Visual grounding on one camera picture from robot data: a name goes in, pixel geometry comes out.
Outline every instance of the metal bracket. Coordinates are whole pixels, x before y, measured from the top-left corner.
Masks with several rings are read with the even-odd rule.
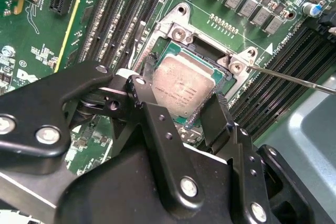
[[[234,86],[226,94],[226,98],[230,99],[248,79],[249,73],[247,72],[247,66],[254,64],[258,56],[258,50],[255,47],[248,47],[244,51],[236,54],[192,26],[190,24],[190,13],[190,7],[187,3],[179,3],[162,20],[160,20],[156,24],[155,30],[145,47],[142,49],[134,69],[140,67],[141,62],[152,51],[159,37],[165,39],[171,38],[173,41],[180,42],[186,46],[193,42],[194,37],[197,37],[226,55],[225,57],[218,59],[217,63],[228,69],[237,80]]]
[[[0,137],[0,168],[29,174],[56,171],[71,141],[64,103],[112,77],[108,69],[88,61],[3,95],[0,119],[10,127]]]

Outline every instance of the green circuit board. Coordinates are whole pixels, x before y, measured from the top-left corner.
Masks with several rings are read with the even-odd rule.
[[[72,0],[69,11],[63,15],[50,10],[50,1],[0,0],[0,49],[10,46],[14,51],[14,55],[10,57],[3,52],[0,54],[0,81],[5,87],[1,94],[81,61],[80,54],[86,46],[87,35],[91,32],[91,24],[94,21],[94,12],[99,0]],[[141,36],[133,67],[139,63],[139,60],[141,61],[142,50],[149,43],[157,22],[179,3],[186,3],[190,8],[190,25],[235,53],[249,46],[257,48],[256,64],[265,66],[306,19],[307,16],[302,14],[301,8],[302,4],[309,0],[270,0],[268,6],[264,8],[268,9],[271,15],[282,20],[274,34],[265,31],[264,25],[252,24],[251,18],[240,15],[238,10],[225,6],[227,1],[159,0]],[[262,7],[262,0],[255,1]],[[322,10],[328,10],[333,1],[321,0]],[[108,0],[102,0],[102,3],[100,10],[104,10]],[[279,3],[283,3],[285,7],[276,14],[276,5]],[[132,4],[131,0],[120,0],[113,9],[114,18],[121,20],[125,15],[123,12],[129,11],[130,4]],[[141,12],[135,10],[134,18],[139,15]],[[133,23],[128,23],[127,29],[132,31],[131,24]],[[153,51],[160,55],[169,42],[167,39],[160,38],[154,45]],[[119,46],[114,49],[114,54],[108,55],[111,69],[117,67],[118,60],[122,57],[118,52],[121,51],[122,46]],[[251,75],[246,83],[251,82],[254,77],[255,75]],[[229,82],[224,87],[225,90],[228,90],[233,83],[234,81]],[[232,97],[231,103],[238,100],[239,94],[245,89],[243,85]],[[72,132],[72,139],[73,145],[67,161],[69,169],[74,173],[81,174],[109,158],[112,139],[107,118],[99,118],[93,126],[83,125],[81,129]]]

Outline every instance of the gray surface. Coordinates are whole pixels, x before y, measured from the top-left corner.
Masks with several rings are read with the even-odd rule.
[[[336,89],[336,74],[324,86]],[[316,91],[265,141],[336,222],[336,95]]]

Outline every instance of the bolt head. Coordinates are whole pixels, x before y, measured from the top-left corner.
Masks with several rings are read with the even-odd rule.
[[[196,194],[197,194],[197,186],[196,186],[195,182],[193,182],[189,178],[182,178],[181,179],[181,189],[182,189],[183,193],[186,196],[189,196],[189,197],[195,197]]]
[[[260,222],[266,222],[267,216],[264,209],[258,203],[253,202],[251,204],[251,210],[253,212],[254,217]]]
[[[43,127],[36,132],[36,139],[43,144],[54,144],[60,139],[60,134],[53,127]]]
[[[6,116],[0,116],[0,135],[5,135],[15,128],[13,119]]]
[[[273,155],[273,156],[276,156],[277,155],[277,152],[275,151],[275,149],[273,148],[268,148],[269,152]]]
[[[101,73],[107,73],[108,72],[107,69],[106,69],[106,67],[101,66],[101,65],[96,66],[96,70],[99,71],[99,72],[101,72]]]
[[[137,83],[139,83],[139,84],[141,84],[141,85],[145,85],[145,84],[146,84],[145,80],[142,79],[142,78],[140,78],[140,77],[136,77],[135,80],[137,81]]]

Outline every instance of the resistor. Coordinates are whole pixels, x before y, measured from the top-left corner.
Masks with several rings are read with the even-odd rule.
[[[272,8],[273,10],[275,10],[275,8],[277,8],[277,6],[278,6],[278,3],[276,3],[276,2],[271,2],[271,8]]]

